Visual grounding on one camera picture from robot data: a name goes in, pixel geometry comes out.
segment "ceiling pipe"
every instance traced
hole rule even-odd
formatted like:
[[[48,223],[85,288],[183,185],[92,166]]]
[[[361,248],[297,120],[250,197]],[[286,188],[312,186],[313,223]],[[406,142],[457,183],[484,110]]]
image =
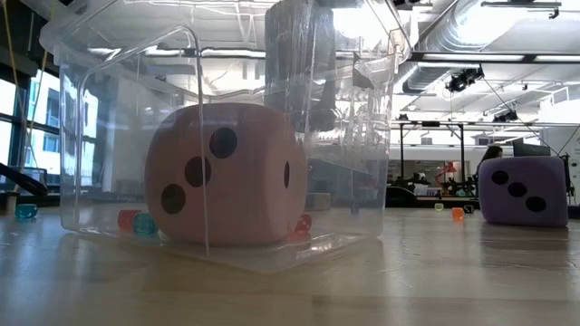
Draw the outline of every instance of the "ceiling pipe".
[[[507,32],[519,19],[509,8],[486,8],[484,0],[459,0],[439,24],[418,44],[427,52],[479,52]],[[399,68],[397,83],[405,93],[425,92],[432,83],[452,72],[450,67],[420,67],[406,62]]]
[[[419,43],[421,43],[425,37],[427,37],[427,35],[429,35],[429,33],[431,33],[431,31],[433,30],[433,28],[435,28],[435,26],[437,26],[439,24],[439,22],[441,21],[441,19],[443,19],[445,17],[445,15],[453,8],[455,8],[455,5],[457,4],[459,0],[453,0],[453,2],[451,4],[449,4],[447,6],[447,8],[445,8],[445,10],[443,10],[443,12],[437,17],[435,18],[434,21],[431,22],[431,24],[429,24],[429,26],[427,26],[427,28],[425,28],[419,35]]]

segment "orange translucent die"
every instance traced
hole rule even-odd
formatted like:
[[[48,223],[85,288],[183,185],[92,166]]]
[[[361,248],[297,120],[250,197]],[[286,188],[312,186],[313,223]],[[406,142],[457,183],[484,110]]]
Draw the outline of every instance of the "orange translucent die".
[[[307,177],[289,117],[255,104],[216,103],[204,104],[203,119],[202,139],[199,107],[177,110],[150,143],[145,188],[159,229],[203,243],[207,228],[212,245],[284,240],[304,211]]]
[[[451,214],[453,215],[454,221],[462,221],[463,220],[463,208],[453,207],[453,209],[451,209]]]

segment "computer monitor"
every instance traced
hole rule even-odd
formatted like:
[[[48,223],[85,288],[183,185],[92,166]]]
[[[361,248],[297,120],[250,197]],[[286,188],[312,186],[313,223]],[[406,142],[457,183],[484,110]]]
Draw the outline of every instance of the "computer monitor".
[[[514,157],[551,156],[550,147],[514,143]]]

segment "clear plastic box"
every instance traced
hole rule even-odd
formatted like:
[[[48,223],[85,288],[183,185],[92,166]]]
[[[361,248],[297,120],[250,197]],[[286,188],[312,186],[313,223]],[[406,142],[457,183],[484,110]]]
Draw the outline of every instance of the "clear plastic box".
[[[376,237],[405,35],[389,0],[75,1],[63,227],[264,272]]]

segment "wooden tabletop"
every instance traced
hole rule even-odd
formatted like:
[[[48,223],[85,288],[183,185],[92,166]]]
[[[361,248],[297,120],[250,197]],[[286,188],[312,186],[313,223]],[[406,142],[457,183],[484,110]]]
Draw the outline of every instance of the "wooden tabletop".
[[[0,217],[0,325],[578,325],[580,225],[392,209],[372,241],[260,274]]]

